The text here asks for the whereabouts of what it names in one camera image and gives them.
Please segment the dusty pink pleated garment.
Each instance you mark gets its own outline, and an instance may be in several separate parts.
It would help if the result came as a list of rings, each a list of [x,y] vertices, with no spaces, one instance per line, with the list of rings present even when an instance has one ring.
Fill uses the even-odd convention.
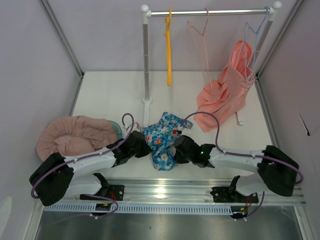
[[[62,116],[40,134],[36,151],[45,161],[51,154],[78,156],[100,150],[118,140],[111,122],[84,115]]]

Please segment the pink wire hanger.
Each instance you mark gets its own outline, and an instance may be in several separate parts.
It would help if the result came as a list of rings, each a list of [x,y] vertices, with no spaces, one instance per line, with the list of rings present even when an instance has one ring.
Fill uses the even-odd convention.
[[[206,30],[209,21],[209,9],[205,8],[206,19],[202,29],[198,29],[190,20],[187,21],[187,30],[194,49],[195,57],[202,72],[205,84],[211,81],[209,60],[206,44]]]

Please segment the salmon pink skirt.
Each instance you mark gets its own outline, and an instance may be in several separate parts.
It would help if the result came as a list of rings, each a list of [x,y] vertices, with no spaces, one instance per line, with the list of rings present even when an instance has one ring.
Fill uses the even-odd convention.
[[[255,80],[255,73],[247,66],[252,55],[252,47],[247,42],[240,40],[234,45],[218,78],[206,84],[197,96],[198,112],[210,113],[222,124],[244,108]]]

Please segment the blue floral garment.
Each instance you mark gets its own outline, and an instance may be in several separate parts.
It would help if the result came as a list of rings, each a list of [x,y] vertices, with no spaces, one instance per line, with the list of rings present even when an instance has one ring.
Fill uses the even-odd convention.
[[[170,171],[177,165],[173,144],[180,137],[177,132],[178,124],[186,121],[192,123],[172,113],[164,112],[157,123],[142,129],[141,133],[151,148],[153,167],[157,171]]]

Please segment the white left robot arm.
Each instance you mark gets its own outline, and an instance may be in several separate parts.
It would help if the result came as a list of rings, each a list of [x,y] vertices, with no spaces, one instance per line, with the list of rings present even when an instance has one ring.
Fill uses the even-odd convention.
[[[151,151],[145,136],[134,130],[95,152],[66,157],[55,152],[29,178],[31,196],[44,206],[73,196],[103,200],[108,196],[109,183],[99,171],[126,164],[132,157],[145,157]]]

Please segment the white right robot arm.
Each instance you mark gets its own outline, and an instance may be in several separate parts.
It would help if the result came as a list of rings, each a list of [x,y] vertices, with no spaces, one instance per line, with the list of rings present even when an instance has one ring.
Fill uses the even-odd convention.
[[[198,145],[186,135],[173,144],[174,158],[179,164],[188,162],[200,168],[231,168],[250,172],[247,176],[235,176],[228,189],[234,202],[253,193],[271,191],[279,196],[291,197],[296,185],[299,165],[279,148],[268,145],[264,150],[235,151],[220,148],[216,144]]]

